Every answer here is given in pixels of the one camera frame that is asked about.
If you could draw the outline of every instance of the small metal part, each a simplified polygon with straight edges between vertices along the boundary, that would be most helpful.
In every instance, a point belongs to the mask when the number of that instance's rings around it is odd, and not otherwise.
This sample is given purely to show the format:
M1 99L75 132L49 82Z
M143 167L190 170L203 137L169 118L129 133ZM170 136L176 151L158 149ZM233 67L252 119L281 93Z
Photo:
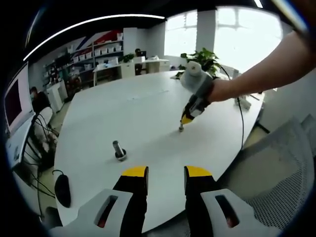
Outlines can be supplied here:
M113 141L113 147L115 150L115 157L120 161L125 160L127 157L126 150L120 147L118 141Z
M183 132L183 124L182 123L180 123L180 127L179 127L179 132Z

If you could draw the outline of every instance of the green plant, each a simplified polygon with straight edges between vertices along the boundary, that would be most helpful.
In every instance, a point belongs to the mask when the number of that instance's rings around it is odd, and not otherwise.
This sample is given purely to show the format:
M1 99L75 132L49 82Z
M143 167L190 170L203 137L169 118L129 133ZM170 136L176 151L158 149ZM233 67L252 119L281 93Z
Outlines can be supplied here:
M217 68L221 68L221 65L216 61L218 57L215 53L208 51L206 48L203 48L200 52L195 52L193 54L182 53L181 58L187 59L187 63L190 61L195 61L200 63L202 70L208 72L211 76L215 77ZM185 70L185 67L180 65L180 70Z
M132 60L133 58L135 57L134 54L130 53L130 54L127 54L127 55L124 55L122 57L120 57L118 59L119 62L123 61L124 63L128 63L130 60Z

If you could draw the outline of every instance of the ceiling light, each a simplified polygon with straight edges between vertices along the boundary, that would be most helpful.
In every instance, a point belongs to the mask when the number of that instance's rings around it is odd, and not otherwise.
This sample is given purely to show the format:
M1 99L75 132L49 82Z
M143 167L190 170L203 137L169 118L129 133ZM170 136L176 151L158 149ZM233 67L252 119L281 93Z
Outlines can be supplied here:
M93 18L90 20L86 20L86 21L82 21L80 23L74 24L72 26L69 26L55 34L53 34L52 36L48 37L47 39L45 39L42 43L40 43L38 46L36 46L31 52L29 52L28 55L26 55L26 57L23 59L23 61L25 61L32 53L34 53L39 47L41 47L43 44L45 44L46 42L48 42L49 40L51 40L52 38L58 36L59 34L70 30L76 26L80 26L83 25L85 23L89 23L92 21L98 21L98 20L104 20L104 19L109 19L109 18L117 18L117 17L149 17L149 18L156 18L156 19L164 19L163 16L155 16L155 15L147 15L147 14L119 14L119 15L111 15L111 16L102 16L102 17L98 17L98 18Z
M257 7L263 8L263 6L262 6L260 0L254 0L254 1L255 1L255 3L256 3Z

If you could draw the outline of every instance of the window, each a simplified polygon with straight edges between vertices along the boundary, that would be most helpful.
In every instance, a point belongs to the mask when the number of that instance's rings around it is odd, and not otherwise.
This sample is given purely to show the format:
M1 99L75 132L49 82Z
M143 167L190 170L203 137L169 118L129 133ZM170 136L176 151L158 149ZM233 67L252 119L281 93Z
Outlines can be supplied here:
M164 36L164 54L180 57L194 53L197 43L197 11L185 12L168 18Z
M219 7L216 11L214 52L219 63L244 73L280 43L277 16L250 8Z

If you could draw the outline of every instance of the computer mouse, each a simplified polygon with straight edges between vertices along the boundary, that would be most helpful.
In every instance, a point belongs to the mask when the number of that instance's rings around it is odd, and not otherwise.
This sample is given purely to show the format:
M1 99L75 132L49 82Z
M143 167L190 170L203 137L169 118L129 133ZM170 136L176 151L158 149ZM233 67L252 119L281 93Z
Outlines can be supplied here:
M71 197L67 175L61 174L58 176L55 183L55 195L60 204L64 207L70 207Z

